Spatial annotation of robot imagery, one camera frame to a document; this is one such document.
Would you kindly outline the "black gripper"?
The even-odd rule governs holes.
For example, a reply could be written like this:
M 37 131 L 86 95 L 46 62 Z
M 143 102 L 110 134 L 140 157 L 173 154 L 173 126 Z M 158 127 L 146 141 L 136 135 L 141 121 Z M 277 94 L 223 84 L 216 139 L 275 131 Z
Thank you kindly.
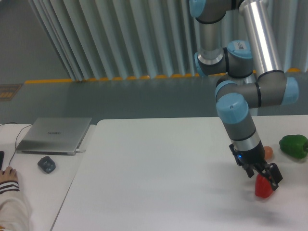
M 248 150 L 241 150 L 237 144 L 238 141 L 231 141 L 229 148 L 235 158 L 237 165 L 245 166 L 244 170 L 248 178 L 254 176 L 254 169 L 263 176 L 270 184 L 271 189 L 275 191 L 279 187 L 279 183 L 283 179 L 282 174 L 275 163 L 267 163 L 265 161 L 265 150 L 262 141 L 253 145 Z

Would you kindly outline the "person's hand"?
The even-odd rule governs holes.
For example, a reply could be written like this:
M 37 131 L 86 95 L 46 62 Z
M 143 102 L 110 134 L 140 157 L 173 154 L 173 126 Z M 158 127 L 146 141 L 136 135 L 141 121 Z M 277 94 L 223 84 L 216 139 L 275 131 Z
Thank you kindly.
M 5 170 L 0 171 L 0 183 L 18 182 L 17 170 L 12 167 L 6 167 Z

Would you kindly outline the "cream sleeved forearm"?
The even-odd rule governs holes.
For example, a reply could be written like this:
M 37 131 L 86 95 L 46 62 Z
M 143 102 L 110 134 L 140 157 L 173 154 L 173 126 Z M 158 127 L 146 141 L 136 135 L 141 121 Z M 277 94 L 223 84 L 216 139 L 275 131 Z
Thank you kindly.
M 0 184 L 0 230 L 28 231 L 30 216 L 24 195 L 15 180 Z

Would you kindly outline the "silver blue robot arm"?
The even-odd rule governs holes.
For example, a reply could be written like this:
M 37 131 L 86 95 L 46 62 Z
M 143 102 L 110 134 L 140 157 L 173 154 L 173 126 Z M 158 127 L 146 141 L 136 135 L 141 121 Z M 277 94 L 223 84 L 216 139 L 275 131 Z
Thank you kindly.
M 299 87 L 286 77 L 279 60 L 266 0 L 192 0 L 190 14 L 201 26 L 200 48 L 194 55 L 200 76 L 223 73 L 215 90 L 216 110 L 231 140 L 237 165 L 252 177 L 263 176 L 273 190 L 282 175 L 275 163 L 267 163 L 265 150 L 250 109 L 295 103 Z M 248 40 L 222 47 L 220 23 L 226 12 L 238 10 Z

